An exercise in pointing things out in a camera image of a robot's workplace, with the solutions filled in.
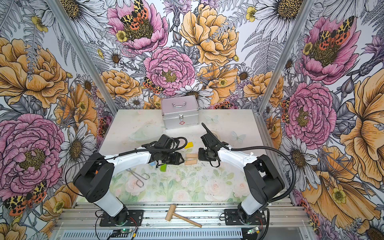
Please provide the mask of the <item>green wood block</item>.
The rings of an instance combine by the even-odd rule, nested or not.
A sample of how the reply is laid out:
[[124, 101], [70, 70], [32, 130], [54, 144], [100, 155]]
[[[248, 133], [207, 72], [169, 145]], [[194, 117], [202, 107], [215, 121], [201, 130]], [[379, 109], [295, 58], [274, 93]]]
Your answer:
[[160, 171], [161, 172], [166, 172], [167, 171], [167, 164], [163, 164], [160, 166]]

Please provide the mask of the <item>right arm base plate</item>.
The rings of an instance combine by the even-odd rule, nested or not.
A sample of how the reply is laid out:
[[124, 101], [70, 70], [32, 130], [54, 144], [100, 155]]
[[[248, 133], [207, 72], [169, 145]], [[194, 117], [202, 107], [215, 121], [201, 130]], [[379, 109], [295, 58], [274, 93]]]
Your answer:
[[261, 211], [256, 211], [252, 215], [248, 215], [239, 209], [225, 209], [224, 218], [227, 226], [240, 226], [240, 225], [266, 225], [266, 215]]

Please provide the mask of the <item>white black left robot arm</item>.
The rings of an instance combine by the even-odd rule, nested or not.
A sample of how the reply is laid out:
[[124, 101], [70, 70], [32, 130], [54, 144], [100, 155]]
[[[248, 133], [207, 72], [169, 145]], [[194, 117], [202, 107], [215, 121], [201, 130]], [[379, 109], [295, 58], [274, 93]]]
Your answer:
[[123, 226], [130, 214], [123, 202], [110, 191], [112, 178], [139, 165], [155, 163], [158, 168], [183, 164], [185, 160], [179, 150], [187, 144], [184, 137], [161, 135], [157, 141], [124, 153], [108, 156], [94, 153], [74, 177], [73, 184], [89, 203], [104, 211], [113, 225]]

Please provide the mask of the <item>metal tongs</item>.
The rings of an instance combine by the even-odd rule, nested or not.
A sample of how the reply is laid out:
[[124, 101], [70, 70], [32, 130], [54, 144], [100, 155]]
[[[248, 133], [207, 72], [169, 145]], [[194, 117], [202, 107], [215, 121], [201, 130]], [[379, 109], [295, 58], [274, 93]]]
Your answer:
[[129, 172], [133, 177], [136, 178], [135, 185], [139, 188], [143, 188], [145, 185], [145, 181], [148, 181], [150, 179], [150, 175], [148, 175], [147, 173], [143, 173], [143, 174], [139, 175], [138, 173], [136, 173], [132, 169], [127, 169], [126, 171]]

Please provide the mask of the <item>natural wood block 31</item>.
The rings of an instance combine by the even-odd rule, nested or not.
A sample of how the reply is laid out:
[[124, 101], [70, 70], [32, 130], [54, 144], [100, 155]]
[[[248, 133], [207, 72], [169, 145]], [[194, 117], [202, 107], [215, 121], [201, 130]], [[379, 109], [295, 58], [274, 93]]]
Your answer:
[[199, 161], [199, 160], [197, 160], [197, 159], [194, 159], [194, 160], [186, 160], [186, 161], [184, 162], [184, 164], [185, 164], [186, 166], [196, 165], [196, 164], [198, 163], [198, 161]]

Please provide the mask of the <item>natural wood block 51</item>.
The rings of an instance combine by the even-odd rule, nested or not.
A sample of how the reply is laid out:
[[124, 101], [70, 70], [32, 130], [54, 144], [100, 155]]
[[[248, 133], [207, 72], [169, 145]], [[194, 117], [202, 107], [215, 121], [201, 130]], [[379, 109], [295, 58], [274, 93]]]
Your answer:
[[199, 156], [198, 156], [198, 154], [186, 154], [186, 158], [188, 160], [192, 160], [192, 159], [198, 159]]

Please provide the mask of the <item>wooden mallet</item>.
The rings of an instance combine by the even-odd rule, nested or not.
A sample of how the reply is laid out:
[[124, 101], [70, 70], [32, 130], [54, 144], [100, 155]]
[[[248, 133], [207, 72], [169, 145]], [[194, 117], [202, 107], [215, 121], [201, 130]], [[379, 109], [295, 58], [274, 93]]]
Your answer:
[[192, 224], [192, 225], [194, 225], [194, 226], [196, 226], [196, 227], [198, 227], [198, 228], [202, 228], [202, 225], [201, 225], [201, 224], [196, 223], [196, 222], [194, 222], [194, 221], [192, 221], [192, 220], [190, 220], [190, 219], [188, 219], [188, 218], [186, 218], [186, 217], [183, 217], [183, 216], [177, 214], [177, 213], [175, 212], [175, 211], [176, 211], [176, 207], [177, 207], [177, 205], [175, 205], [175, 204], [171, 204], [171, 205], [170, 205], [170, 207], [169, 207], [169, 209], [168, 209], [168, 211], [167, 211], [166, 217], [165, 217], [165, 220], [166, 220], [167, 222], [170, 222], [170, 221], [172, 220], [173, 217], [176, 217], [176, 218], [181, 219], [181, 220], [183, 220], [183, 221], [185, 221], [185, 222], [187, 222], [187, 223], [189, 223], [189, 224]]

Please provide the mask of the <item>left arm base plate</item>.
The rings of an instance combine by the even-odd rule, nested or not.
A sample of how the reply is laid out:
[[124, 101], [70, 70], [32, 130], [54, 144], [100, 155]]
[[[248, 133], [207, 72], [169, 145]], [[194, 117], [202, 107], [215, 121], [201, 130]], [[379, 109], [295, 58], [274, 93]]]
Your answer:
[[140, 227], [143, 220], [143, 210], [123, 209], [115, 217], [103, 212], [100, 227]]

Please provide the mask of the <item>aluminium front rail frame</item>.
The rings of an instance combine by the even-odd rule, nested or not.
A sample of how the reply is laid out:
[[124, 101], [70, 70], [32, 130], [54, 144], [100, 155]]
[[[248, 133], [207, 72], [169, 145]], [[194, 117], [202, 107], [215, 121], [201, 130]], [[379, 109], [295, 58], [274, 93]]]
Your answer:
[[[238, 203], [178, 203], [176, 213], [202, 225], [198, 228], [173, 217], [165, 220], [170, 203], [128, 203], [128, 210], [143, 210], [140, 227], [100, 227], [103, 212], [91, 204], [79, 203], [64, 210], [56, 223], [52, 240], [106, 240], [114, 230], [138, 229], [137, 240], [314, 240], [309, 218], [303, 207], [290, 199], [269, 205], [264, 212], [266, 225], [227, 226], [225, 209], [237, 209]], [[247, 235], [254, 227], [260, 233]]]

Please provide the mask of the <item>yellow wood block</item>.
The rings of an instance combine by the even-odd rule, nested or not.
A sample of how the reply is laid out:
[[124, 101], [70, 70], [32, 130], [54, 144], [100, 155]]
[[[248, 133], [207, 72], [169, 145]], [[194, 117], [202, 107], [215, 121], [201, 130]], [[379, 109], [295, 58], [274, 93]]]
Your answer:
[[191, 149], [194, 147], [194, 143], [193, 142], [188, 142], [187, 145], [184, 147], [184, 149]]

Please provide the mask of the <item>right circuit board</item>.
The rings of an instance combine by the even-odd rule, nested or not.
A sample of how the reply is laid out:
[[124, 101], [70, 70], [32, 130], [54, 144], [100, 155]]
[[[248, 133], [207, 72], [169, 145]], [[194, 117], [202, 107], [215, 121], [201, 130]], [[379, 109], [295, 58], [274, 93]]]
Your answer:
[[248, 231], [247, 231], [247, 235], [254, 235], [254, 234], [259, 234], [260, 233], [260, 228], [259, 227], [254, 227], [254, 228], [252, 228], [252, 229], [249, 229]]

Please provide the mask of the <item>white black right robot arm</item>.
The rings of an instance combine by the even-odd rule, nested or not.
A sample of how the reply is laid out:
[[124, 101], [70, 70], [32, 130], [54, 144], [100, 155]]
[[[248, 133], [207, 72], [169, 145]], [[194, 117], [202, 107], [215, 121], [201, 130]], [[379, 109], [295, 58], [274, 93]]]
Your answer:
[[281, 194], [285, 189], [285, 182], [267, 155], [258, 157], [253, 153], [247, 154], [234, 149], [219, 141], [210, 131], [203, 135], [201, 140], [204, 147], [199, 148], [200, 161], [228, 163], [245, 174], [250, 195], [238, 205], [238, 219], [242, 224], [250, 224], [266, 206], [289, 194]]

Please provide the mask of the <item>silver pink metal case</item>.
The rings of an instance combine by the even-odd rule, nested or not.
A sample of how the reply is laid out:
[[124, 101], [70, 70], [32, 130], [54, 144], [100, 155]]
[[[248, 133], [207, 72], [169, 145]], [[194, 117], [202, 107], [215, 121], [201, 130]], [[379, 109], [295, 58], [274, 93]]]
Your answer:
[[199, 106], [194, 96], [162, 99], [161, 107], [167, 130], [199, 124]]

